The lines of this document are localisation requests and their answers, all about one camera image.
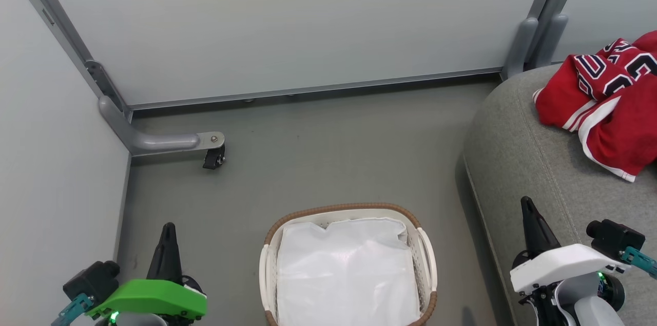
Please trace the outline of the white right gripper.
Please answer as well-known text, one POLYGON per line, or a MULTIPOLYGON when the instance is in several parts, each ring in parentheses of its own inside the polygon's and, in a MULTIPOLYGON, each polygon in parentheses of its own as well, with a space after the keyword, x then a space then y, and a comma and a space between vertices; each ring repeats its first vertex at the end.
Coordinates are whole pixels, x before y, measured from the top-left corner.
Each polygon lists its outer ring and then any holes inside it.
POLYGON ((528 261, 511 270, 519 303, 528 303, 535 326, 625 326, 617 311, 598 295, 600 273, 626 265, 582 244, 561 248, 532 198, 521 198, 528 261))

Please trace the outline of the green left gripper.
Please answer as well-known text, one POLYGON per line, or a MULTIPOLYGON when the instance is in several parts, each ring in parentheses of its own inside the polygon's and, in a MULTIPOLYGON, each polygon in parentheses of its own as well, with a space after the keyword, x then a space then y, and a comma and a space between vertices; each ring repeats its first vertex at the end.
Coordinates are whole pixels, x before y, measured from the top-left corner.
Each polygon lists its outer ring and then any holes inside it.
POLYGON ((146 279, 122 284, 85 316, 100 324, 193 324, 206 314, 207 295, 192 277, 183 276, 176 226, 168 222, 146 279))

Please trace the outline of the red basketball jersey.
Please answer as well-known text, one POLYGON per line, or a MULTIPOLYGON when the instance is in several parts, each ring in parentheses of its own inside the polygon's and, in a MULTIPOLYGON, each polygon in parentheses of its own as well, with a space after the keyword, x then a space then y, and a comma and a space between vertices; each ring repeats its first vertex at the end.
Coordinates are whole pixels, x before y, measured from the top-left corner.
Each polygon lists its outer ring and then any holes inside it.
POLYGON ((533 102, 542 124, 575 132, 589 160, 633 182, 657 162, 657 30, 569 55, 533 102))

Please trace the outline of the white cloth garment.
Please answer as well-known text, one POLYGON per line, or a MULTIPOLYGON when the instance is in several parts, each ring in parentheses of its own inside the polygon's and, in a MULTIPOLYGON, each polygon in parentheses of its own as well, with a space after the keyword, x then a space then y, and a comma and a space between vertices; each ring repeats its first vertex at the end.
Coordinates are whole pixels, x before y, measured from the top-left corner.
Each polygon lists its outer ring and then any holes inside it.
POLYGON ((347 219, 282 230, 279 326, 409 326, 421 317, 408 245, 397 219, 347 219))

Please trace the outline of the white laundry basket brown rim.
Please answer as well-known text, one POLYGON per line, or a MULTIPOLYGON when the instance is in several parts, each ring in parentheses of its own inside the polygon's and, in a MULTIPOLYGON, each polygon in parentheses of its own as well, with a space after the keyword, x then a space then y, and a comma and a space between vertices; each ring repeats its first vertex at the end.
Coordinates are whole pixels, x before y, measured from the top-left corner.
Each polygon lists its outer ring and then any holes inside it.
POLYGON ((404 207, 388 203, 354 203, 314 207, 293 212, 270 228, 261 249, 259 263, 260 296, 267 326, 280 326, 277 307, 277 259, 284 227, 294 223, 314 223, 322 228, 347 219, 388 218, 406 225, 417 281, 420 317, 408 326, 426 326, 437 305, 437 264, 429 236, 420 221, 404 207))

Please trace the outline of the grey fabric sofa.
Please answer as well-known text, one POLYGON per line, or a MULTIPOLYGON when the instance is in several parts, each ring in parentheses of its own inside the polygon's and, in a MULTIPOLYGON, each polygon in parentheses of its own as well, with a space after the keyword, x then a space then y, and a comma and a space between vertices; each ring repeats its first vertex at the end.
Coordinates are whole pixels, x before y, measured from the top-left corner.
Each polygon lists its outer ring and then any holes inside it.
POLYGON ((519 304, 512 261, 526 248, 520 201, 530 197, 561 245, 589 245, 593 220, 610 219, 645 235, 643 253, 657 259, 657 164, 629 183, 584 155, 577 134, 539 122, 533 93, 558 65, 512 76, 485 99, 463 150, 479 214, 517 326, 536 326, 519 304))

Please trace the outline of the black caster wheel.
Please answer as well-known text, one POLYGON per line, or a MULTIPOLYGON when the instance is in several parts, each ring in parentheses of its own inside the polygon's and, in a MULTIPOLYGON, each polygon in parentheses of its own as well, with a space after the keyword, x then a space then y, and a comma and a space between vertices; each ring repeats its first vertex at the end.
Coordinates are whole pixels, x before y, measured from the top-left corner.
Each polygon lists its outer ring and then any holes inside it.
POLYGON ((223 144, 218 148, 207 149, 202 167, 215 170, 225 162, 226 146, 223 144))

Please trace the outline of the grey partition support foot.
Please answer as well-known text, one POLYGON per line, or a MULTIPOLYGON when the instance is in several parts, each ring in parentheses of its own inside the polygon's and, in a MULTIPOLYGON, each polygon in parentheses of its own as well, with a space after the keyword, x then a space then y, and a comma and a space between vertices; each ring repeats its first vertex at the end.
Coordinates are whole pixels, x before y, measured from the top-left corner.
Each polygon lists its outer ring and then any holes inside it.
POLYGON ((225 135, 219 131, 154 135, 133 127, 108 96, 98 99, 99 112, 132 156, 162 155, 221 148, 225 135))

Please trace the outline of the grey partition base rail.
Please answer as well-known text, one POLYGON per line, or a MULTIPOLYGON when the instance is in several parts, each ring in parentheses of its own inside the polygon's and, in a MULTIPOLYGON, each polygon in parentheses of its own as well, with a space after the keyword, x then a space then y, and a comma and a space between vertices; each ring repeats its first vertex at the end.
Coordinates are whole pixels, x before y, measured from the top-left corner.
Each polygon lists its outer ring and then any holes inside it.
POLYGON ((483 69, 474 69, 474 70, 437 73, 432 75, 404 76, 403 78, 392 78, 387 80, 357 81, 352 83, 343 83, 343 84, 335 84, 335 85, 303 87, 299 89, 273 90, 273 91, 254 92, 254 93, 236 94, 236 95, 228 95, 228 96, 185 99, 180 101, 148 102, 144 104, 131 105, 129 106, 129 108, 132 111, 160 110, 160 109, 174 108, 174 107, 217 104, 217 103, 233 102, 233 101, 248 101, 249 99, 296 96, 298 94, 305 94, 305 93, 350 90, 350 89, 370 88, 370 87, 384 86, 384 85, 406 84, 406 83, 414 83, 418 81, 451 80, 454 78, 460 78, 461 76, 488 75, 488 74, 501 73, 502 70, 503 70, 502 67, 483 68, 483 69))
POLYGON ((125 201, 127 197, 132 159, 133 156, 130 153, 128 153, 127 164, 125 168, 125 177, 124 177, 122 193, 121 193, 121 204, 118 212, 117 235, 115 236, 115 242, 113 247, 112 259, 113 261, 116 262, 118 262, 118 254, 119 254, 120 242, 121 242, 121 232, 122 232, 123 221, 124 221, 125 201))

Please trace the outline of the grey partition post with foot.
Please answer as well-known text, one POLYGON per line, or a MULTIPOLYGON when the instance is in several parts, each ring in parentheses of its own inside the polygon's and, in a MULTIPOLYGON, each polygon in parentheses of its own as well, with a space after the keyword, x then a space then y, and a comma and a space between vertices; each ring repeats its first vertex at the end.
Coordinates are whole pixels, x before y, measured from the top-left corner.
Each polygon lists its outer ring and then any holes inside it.
POLYGON ((548 0, 533 0, 525 20, 521 21, 500 72, 502 81, 524 71, 527 56, 532 52, 532 42, 539 27, 539 17, 548 0))
POLYGON ((548 66, 568 23, 563 8, 568 0, 546 0, 538 17, 538 27, 530 48, 525 68, 548 66))

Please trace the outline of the grey partition corner post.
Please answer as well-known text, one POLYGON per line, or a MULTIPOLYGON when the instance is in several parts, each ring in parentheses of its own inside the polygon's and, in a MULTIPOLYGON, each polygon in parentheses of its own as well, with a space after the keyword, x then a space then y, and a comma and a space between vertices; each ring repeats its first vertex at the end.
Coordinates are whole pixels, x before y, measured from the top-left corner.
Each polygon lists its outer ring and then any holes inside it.
POLYGON ((92 57, 91 51, 85 45, 59 0, 40 0, 40 2, 45 8, 47 21, 52 26, 59 28, 99 90, 113 101, 125 118, 129 118, 131 113, 129 106, 125 104, 124 98, 113 84, 103 64, 92 57))

